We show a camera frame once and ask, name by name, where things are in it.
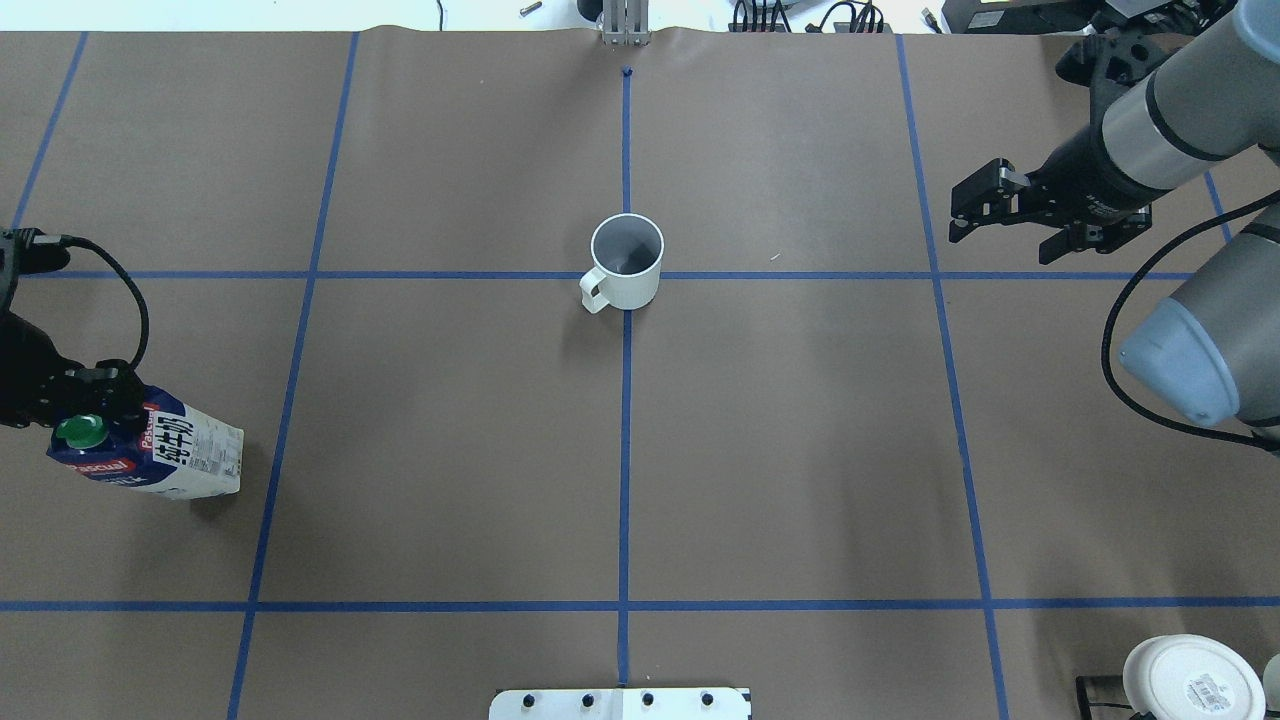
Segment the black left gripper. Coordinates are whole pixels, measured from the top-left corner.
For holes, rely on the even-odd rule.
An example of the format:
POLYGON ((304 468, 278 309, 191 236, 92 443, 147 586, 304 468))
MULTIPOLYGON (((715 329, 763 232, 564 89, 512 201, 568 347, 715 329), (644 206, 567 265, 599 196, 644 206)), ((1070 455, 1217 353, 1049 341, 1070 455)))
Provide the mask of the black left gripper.
POLYGON ((141 430, 146 386, 137 369, 148 346, 148 305, 131 274, 97 243, 38 228, 3 229, 1 255, 3 424, 52 429, 72 416, 95 415, 110 427, 141 430), (140 340, 132 359, 109 359, 86 366, 60 355, 47 333, 12 310, 19 278, 64 269, 72 249, 102 259, 131 292, 140 311, 140 340))

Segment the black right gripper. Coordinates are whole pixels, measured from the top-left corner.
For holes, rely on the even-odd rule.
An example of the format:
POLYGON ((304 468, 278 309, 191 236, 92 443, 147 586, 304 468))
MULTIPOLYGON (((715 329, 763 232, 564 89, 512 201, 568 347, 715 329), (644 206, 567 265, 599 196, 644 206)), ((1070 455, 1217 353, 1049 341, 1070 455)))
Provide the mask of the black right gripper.
POLYGON ((1042 266, 1120 249, 1151 228, 1161 192, 1125 176, 1103 145, 1101 128, 1088 126, 1029 173, 1005 158, 987 161, 952 187, 947 241, 960 243, 986 225, 1034 223, 1056 231, 1038 246, 1042 266))

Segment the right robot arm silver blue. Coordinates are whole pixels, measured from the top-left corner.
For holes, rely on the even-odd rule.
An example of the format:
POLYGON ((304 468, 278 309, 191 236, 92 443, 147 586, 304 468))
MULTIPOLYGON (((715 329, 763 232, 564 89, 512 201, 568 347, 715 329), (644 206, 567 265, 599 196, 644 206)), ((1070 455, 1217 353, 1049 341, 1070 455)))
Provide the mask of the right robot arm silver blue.
MULTIPOLYGON (((1032 170, 996 158, 956 182, 948 242, 1039 225, 1042 265, 1111 254, 1224 163, 1249 151, 1277 161, 1275 1, 1225 1, 1175 46, 1124 24, 1083 35, 1055 70, 1087 90, 1084 126, 1032 170)), ((1151 249, 1107 310, 1098 364, 1147 421, 1276 454, 1277 191, 1151 249)))

